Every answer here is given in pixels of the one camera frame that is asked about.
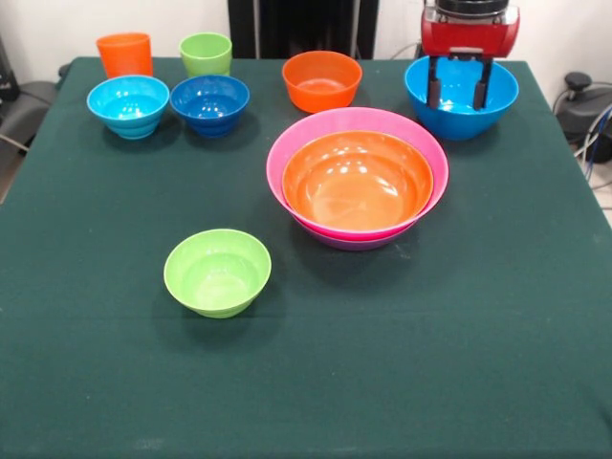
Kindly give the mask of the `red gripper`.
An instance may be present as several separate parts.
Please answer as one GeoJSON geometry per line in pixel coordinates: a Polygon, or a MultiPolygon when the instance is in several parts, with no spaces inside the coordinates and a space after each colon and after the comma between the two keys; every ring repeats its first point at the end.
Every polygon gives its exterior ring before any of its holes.
{"type": "Polygon", "coordinates": [[[441,80],[437,77],[440,56],[483,56],[482,73],[474,87],[472,107],[486,107],[492,58],[507,57],[516,41],[520,9],[511,3],[424,3],[421,44],[429,55],[426,104],[437,109],[441,80]]]}

